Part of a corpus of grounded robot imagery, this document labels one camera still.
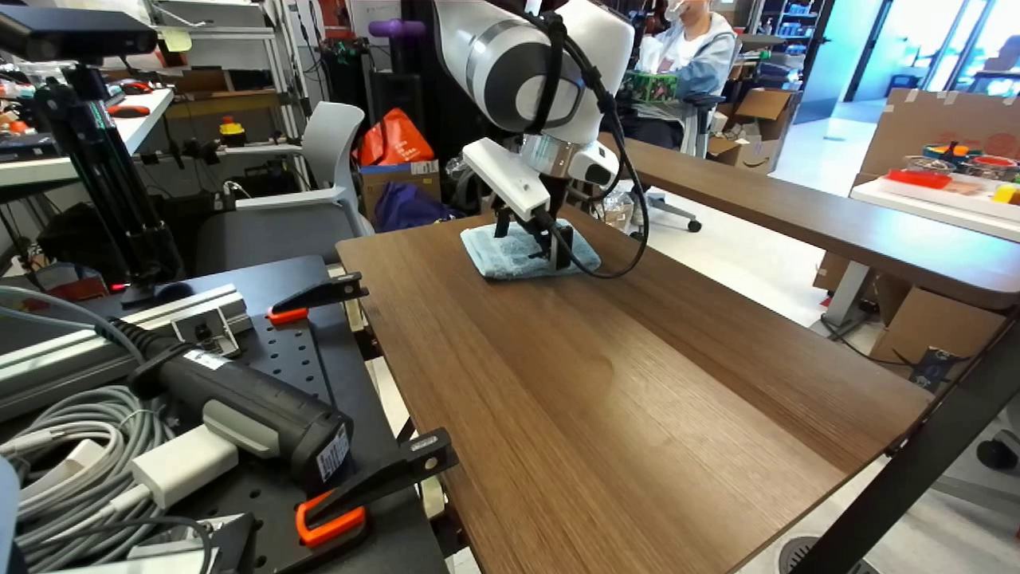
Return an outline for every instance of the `chair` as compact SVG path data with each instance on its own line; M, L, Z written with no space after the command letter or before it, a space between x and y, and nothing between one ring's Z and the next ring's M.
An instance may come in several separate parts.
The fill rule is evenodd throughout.
M300 154L320 189L282 192L269 197L240 197L197 231L194 271L226 271L293 256L322 256L335 262L340 237L371 237L374 222L357 209L352 174L352 148L363 110L344 102L320 102Z

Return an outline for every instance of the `floor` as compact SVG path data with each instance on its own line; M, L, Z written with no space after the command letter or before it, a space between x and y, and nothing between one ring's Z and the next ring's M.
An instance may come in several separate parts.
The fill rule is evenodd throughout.
M828 193L847 193L874 136L874 117L881 108L884 104L877 102L846 104L831 122L793 125L774 174ZM670 204L696 209L704 231L688 232L683 217L654 215L654 250L788 315L791 323L813 326L824 315L827 294L813 288L818 265L824 262L818 244L673 193ZM864 329L853 340L859 346L870 346L874 339L877 329ZM404 406L387 363L376 360L371 370L387 408L393 412L393 423L402 423ZM990 480L977 487L969 480L983 470L969 456L958 465L948 473L948 485L925 494L922 504L916 504L916 510L866 556L874 567L884 574L1020 572L1020 476L994 476L994 487L990 487ZM855 480L791 527L788 535L743 565L743 574L774 574L785 541L793 535L820 535L881 470L884 462L866 465ZM470 556L461 556L451 567L461 574L480 572Z

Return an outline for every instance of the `table leg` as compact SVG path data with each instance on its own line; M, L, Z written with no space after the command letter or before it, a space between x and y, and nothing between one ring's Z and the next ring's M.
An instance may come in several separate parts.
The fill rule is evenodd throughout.
M1020 326L1007 323L985 360L977 360L958 385L927 412L893 462L828 527L793 567L853 572L897 519L958 462L990 421L1020 392Z
M859 315L859 299L866 288L866 277L870 277L870 267L866 265L859 265L853 262L847 271L841 275L838 288L835 288L835 296L824 315L824 326L831 333L831 334L847 334L860 326L860 315Z

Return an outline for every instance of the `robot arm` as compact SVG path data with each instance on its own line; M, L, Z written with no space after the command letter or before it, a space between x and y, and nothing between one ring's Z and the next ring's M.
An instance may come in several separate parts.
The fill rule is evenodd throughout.
M451 75L470 91L490 125L523 135L519 154L495 140L475 140L463 149L471 173L505 197L519 217L550 209L550 192L539 174L609 184L620 173L611 149L599 142L599 99L583 83L582 64L564 52L550 117L529 135L547 89L553 41L529 18L487 0L433 0L437 47ZM609 91L620 89L631 56L636 28L591 0L567 0L559 11L567 36L599 70Z

